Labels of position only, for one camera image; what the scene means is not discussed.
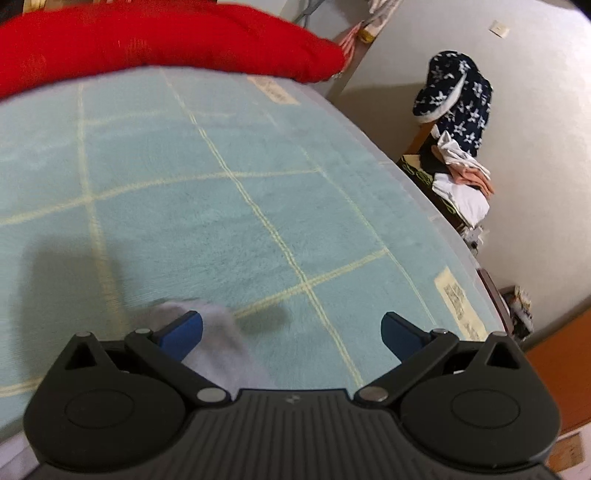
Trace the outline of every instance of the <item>folded clothes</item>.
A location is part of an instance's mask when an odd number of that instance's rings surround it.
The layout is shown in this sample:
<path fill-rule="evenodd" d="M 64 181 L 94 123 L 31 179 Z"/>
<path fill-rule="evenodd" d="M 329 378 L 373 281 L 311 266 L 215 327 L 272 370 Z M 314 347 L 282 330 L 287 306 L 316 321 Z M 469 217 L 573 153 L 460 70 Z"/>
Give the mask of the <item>folded clothes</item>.
<path fill-rule="evenodd" d="M 450 163 L 448 167 L 454 183 L 477 187 L 487 200 L 495 192 L 491 183 L 477 168 L 465 167 L 459 163 Z"/>
<path fill-rule="evenodd" d="M 469 153 L 463 151 L 460 145 L 451 137 L 449 132 L 444 131 L 437 139 L 437 148 L 439 149 L 443 162 L 446 165 L 458 163 L 465 167 L 477 168 L 482 172 L 487 180 L 491 179 L 491 172 L 481 163 L 477 162 Z"/>
<path fill-rule="evenodd" d="M 431 158 L 433 158 L 434 162 L 438 162 L 441 164 L 442 167 L 445 167 L 447 171 L 437 170 L 432 174 L 435 173 L 448 173 L 451 174 L 453 180 L 457 184 L 462 185 L 469 185 L 471 187 L 479 189 L 484 196 L 488 199 L 494 192 L 494 188 L 492 187 L 492 183 L 486 178 L 486 176 L 482 173 L 482 170 L 479 168 L 474 167 L 466 167 L 460 163 L 450 163 L 445 164 L 444 158 L 437 147 L 437 145 L 431 146 L 432 153 Z"/>
<path fill-rule="evenodd" d="M 454 183 L 451 175 L 436 173 L 432 188 L 440 197 L 450 202 L 458 215 L 472 228 L 488 213 L 489 205 L 484 194 L 468 185 Z"/>

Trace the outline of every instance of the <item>light blue rug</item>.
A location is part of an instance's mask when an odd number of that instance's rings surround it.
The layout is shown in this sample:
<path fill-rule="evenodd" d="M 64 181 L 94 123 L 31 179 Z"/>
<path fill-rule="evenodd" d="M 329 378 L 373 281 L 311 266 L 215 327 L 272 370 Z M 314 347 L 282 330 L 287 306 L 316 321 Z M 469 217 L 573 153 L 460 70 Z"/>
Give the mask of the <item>light blue rug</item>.
<path fill-rule="evenodd" d="M 120 338 L 159 300 L 230 307 L 285 388 L 392 368 L 390 310 L 461 335 L 446 267 L 499 329 L 467 251 L 385 160 L 289 80 L 140 69 L 0 103 L 2 437 L 74 332 Z"/>

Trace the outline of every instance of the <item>white wall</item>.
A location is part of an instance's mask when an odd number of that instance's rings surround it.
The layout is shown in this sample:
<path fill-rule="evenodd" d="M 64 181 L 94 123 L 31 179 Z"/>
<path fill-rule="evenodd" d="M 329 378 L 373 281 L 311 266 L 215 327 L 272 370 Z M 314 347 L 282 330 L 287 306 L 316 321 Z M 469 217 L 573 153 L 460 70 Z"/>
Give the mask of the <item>white wall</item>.
<path fill-rule="evenodd" d="M 494 88 L 478 159 L 497 194 L 478 260 L 499 287 L 529 291 L 547 326 L 591 299 L 591 23 L 563 0 L 404 0 L 336 106 L 397 158 L 417 132 L 429 58 L 445 49 Z"/>

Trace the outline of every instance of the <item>pile of clothes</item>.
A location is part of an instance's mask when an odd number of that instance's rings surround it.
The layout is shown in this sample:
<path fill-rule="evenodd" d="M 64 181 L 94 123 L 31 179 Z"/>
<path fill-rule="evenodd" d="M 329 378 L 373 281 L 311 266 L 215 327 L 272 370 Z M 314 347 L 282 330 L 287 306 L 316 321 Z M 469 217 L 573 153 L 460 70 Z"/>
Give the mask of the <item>pile of clothes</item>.
<path fill-rule="evenodd" d="M 435 122 L 420 151 L 421 168 L 433 175 L 433 191 L 472 228 L 488 213 L 495 192 L 491 172 L 476 161 L 491 96 L 491 84 L 474 61 L 446 50 L 430 60 L 427 83 L 413 108 L 419 123 Z"/>

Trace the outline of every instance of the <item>small items on floor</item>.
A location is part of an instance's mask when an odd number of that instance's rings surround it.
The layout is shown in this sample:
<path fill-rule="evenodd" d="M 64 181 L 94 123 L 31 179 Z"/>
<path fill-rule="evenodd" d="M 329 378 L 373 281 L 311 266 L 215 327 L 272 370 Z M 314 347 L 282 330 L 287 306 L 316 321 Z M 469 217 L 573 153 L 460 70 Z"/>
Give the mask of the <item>small items on floor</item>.
<path fill-rule="evenodd" d="M 534 331 L 530 296 L 519 285 L 501 289 L 501 296 L 513 321 L 513 338 L 525 340 Z"/>
<path fill-rule="evenodd" d="M 472 255 L 477 256 L 478 249 L 484 245 L 484 237 L 488 233 L 488 230 L 484 230 L 481 226 L 476 228 L 464 228 L 460 233 L 460 236 L 470 249 Z"/>

